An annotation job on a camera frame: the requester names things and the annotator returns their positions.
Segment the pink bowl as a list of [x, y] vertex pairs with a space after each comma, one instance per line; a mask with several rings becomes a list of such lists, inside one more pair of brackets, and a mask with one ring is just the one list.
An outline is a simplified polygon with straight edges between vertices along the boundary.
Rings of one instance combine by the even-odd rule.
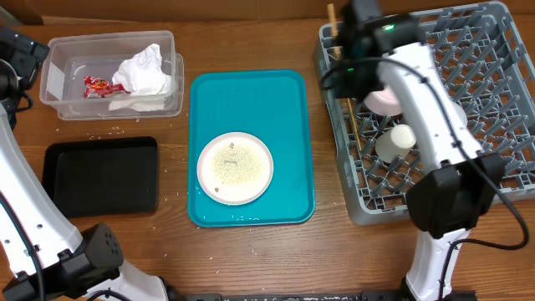
[[396, 116], [402, 113], [401, 104], [388, 85], [382, 90], [370, 92], [364, 99], [364, 104], [377, 115]]

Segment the wooden chopstick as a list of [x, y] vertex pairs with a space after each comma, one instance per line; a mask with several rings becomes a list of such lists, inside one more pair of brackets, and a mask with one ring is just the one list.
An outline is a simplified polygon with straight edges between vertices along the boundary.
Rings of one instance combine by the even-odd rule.
[[338, 37], [339, 31], [338, 31], [338, 25], [337, 25], [337, 20], [336, 20], [335, 7], [332, 3], [327, 5], [327, 14], [328, 14], [329, 23], [330, 23], [333, 55], [336, 59], [341, 59], [340, 47], [337, 46], [335, 43], [335, 40]]
[[356, 123], [356, 119], [354, 117], [354, 107], [352, 106], [352, 102], [351, 102], [350, 98], [346, 99], [346, 105], [348, 107], [350, 124], [352, 126], [352, 130], [353, 130], [354, 138], [355, 138], [357, 146], [358, 146], [358, 150], [362, 151], [362, 146], [361, 146], [361, 142], [360, 142], [360, 138], [359, 138], [359, 132], [358, 132], [358, 129], [357, 129], [357, 123]]

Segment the pale green cup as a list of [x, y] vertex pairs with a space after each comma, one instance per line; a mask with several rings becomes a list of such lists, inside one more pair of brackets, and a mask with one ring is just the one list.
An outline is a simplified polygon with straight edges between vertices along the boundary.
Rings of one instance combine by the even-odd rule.
[[416, 137], [408, 125], [396, 125], [381, 135], [375, 143], [377, 156], [391, 163], [397, 156], [405, 158], [416, 144]]

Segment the grey dishwasher rack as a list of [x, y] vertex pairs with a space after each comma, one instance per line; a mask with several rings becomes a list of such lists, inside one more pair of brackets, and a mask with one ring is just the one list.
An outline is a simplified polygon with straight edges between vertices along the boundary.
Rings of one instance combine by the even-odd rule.
[[[503, 3], [467, 4], [419, 11], [415, 17], [435, 56], [451, 99], [465, 111], [468, 130], [487, 152], [500, 154], [506, 172], [500, 187], [511, 200], [534, 196], [534, 67]], [[420, 152], [386, 164], [375, 142], [399, 125], [351, 99], [362, 151], [350, 124], [347, 98], [322, 92], [336, 144], [349, 218], [359, 225], [406, 219], [406, 191], [423, 174]]]

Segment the white plate with rice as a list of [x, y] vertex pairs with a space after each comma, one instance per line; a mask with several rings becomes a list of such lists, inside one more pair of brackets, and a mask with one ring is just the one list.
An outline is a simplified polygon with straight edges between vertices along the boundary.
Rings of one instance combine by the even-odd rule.
[[196, 165], [202, 190], [214, 201], [241, 206], [257, 200], [270, 186], [273, 156], [256, 136], [229, 132], [211, 140]]

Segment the grey-green small bowl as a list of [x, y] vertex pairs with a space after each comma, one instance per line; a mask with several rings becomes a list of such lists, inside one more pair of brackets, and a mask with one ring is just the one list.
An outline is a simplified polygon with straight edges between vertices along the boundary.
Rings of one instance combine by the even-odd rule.
[[459, 119], [461, 120], [461, 123], [463, 124], [464, 127], [466, 127], [468, 119], [467, 119], [467, 116], [466, 116], [466, 113], [465, 113], [464, 109], [457, 103], [453, 103], [453, 106], [454, 106], [454, 109], [455, 109]]

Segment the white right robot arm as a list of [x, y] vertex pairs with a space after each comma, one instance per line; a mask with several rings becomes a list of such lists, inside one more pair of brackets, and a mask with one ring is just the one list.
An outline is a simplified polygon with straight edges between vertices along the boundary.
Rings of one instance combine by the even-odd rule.
[[415, 257], [387, 300], [473, 300], [454, 293], [451, 276], [471, 230], [486, 214], [506, 164], [486, 153], [462, 124], [436, 69], [431, 47], [409, 14], [386, 16], [375, 1], [351, 1], [334, 39], [341, 54], [320, 80], [337, 98], [364, 99], [390, 88], [413, 130], [424, 175], [406, 194], [419, 231]]

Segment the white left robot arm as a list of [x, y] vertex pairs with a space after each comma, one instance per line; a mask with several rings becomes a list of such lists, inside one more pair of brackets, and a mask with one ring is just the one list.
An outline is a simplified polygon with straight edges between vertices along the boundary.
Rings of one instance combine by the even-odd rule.
[[99, 223], [83, 232], [53, 204], [13, 134], [29, 106], [48, 46], [1, 28], [1, 245], [13, 279], [7, 300], [179, 300], [163, 278], [125, 261], [112, 230]]

